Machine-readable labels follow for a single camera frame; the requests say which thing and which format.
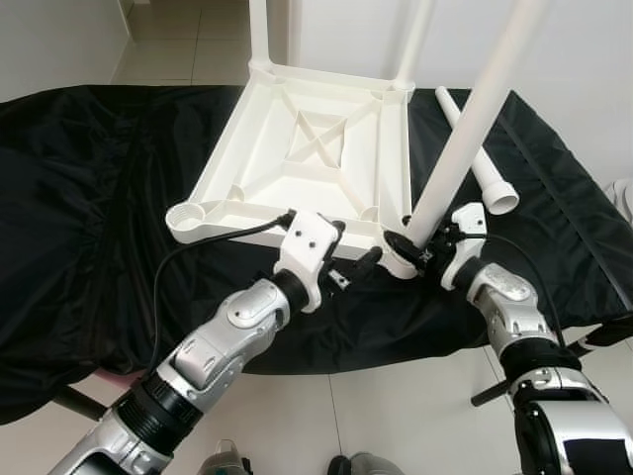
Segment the cable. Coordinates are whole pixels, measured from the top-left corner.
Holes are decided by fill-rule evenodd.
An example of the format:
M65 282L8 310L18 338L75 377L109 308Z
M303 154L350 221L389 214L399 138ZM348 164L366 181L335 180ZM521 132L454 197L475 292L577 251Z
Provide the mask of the cable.
M277 219L266 223L261 226L257 226L255 228L249 228L247 230L233 231L231 233L225 233L223 235L206 237L204 239L198 240L196 242L192 242L190 244L185 244L182 247L178 247L175 250L172 250L169 254L167 254L160 265L158 266L158 270L156 270L156 274L154 275L154 288L153 288L153 313L154 313L154 346L151 352L151 359L149 360L149 364L147 365L147 369L145 370L145 374L149 374L156 367L156 363L158 362L158 354L160 348L160 333L161 333L161 319L160 319L160 306L158 302L158 287L160 285L160 278L162 277L165 268L169 263L173 261L173 258L180 255L186 250L191 250L196 247L200 247L205 244L209 244L211 242L218 242L220 240L229 240L235 238L243 238L244 236L256 235L257 233L263 233L264 231L268 231L271 228L274 228L277 225L284 224L285 220L289 215L283 215L278 217Z
M561 347L565 348L567 345L565 344L565 338L563 337L563 329L561 327L561 321L558 317L558 312L556 311L556 305L554 305L554 299L552 298L552 294L550 293L550 291L547 289L547 286L545 285L545 280L543 279L543 276L539 272L536 262L534 262L534 260L530 257L530 255L520 245L518 245L513 240L508 239L507 237L492 235L488 233L486 235L465 235L465 238L492 239L492 240L505 242L506 244L514 247L514 249L516 249L525 258L525 260L531 267L532 272L534 272L534 274L536 275L536 279L538 280L538 283L543 289L543 293L545 294L545 300L547 302L547 306L549 307L550 312L552 313L552 320L554 321L554 334L556 335L558 344L560 344Z

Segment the black fabric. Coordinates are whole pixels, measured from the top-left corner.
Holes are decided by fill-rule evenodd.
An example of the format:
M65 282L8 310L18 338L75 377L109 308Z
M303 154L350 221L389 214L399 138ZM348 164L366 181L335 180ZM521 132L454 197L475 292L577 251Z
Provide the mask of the black fabric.
M633 475L622 439L568 440L565 450L575 475Z
M585 337L584 344L611 346L633 336L633 314L607 322Z
M240 90L79 86L0 105L0 423L96 367L126 374L152 350L151 284L177 243L165 211L187 198ZM467 91L453 91L462 105ZM417 199L450 127L433 92L409 105ZM633 310L633 231L556 133L511 94L486 148L521 195L492 232L534 257L564 327ZM469 176L454 205L479 200ZM219 302L270 272L277 250L223 242L178 257L161 290L166 352ZM529 266L503 244L484 259ZM478 312L435 283L367 280L291 321L253 360L258 373L325 373L486 343Z

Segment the white plastic pipe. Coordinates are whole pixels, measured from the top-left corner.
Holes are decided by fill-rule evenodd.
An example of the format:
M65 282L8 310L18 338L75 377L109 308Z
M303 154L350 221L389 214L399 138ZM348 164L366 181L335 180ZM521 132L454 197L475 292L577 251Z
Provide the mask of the white plastic pipe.
M459 108L444 86L435 89L435 97L454 129L460 117ZM483 147L477 151L472 166L473 174L482 189L482 201L493 215L509 213L518 205L518 193L498 172Z
M268 71L272 61L268 52L268 15L266 0L249 0L250 17L250 67Z
M517 0L461 119L422 191L405 234L426 245L450 206L509 92L510 78L545 17L549 0Z
M415 89L415 82L413 81L415 67L417 66L434 5L435 2L433 0L418 0L415 17L413 17L413 23L408 32L407 43L400 61L400 68L394 79L395 89L411 92Z

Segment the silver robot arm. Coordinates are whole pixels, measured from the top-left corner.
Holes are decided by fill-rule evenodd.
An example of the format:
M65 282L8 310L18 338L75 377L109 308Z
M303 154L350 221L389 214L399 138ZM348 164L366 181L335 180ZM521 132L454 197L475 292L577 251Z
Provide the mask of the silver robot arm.
M424 251L387 232L387 243L420 272L457 290L484 316L514 405L524 475L631 475L633 438L606 398L561 347L537 308L534 287L480 260L486 218L480 203L457 210Z
M274 275L224 300L137 381L49 475L156 475L244 365L266 350L299 311L320 305L317 280L342 228L309 212L295 215Z

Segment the white tile floor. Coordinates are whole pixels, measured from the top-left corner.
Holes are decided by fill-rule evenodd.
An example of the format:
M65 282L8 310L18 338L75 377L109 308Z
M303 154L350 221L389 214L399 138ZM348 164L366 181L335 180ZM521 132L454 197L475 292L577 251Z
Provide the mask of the white tile floor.
M134 5L128 23L134 41L116 84L243 85L248 80L245 0L155 0Z
M249 46L243 1L151 1L130 13L135 44L115 82L245 83ZM567 334L575 339L584 332ZM588 355L584 365L633 428L630 343ZM329 459L341 450L374 451L411 475L513 474L519 467L509 401L478 409L468 402L500 376L489 348L332 376L243 375L185 440L165 473L194 475L218 439L228 437L252 459L258 475L324 475ZM96 377L78 386L106 404L119 394ZM50 404L0 427L3 473L46 473L91 426Z

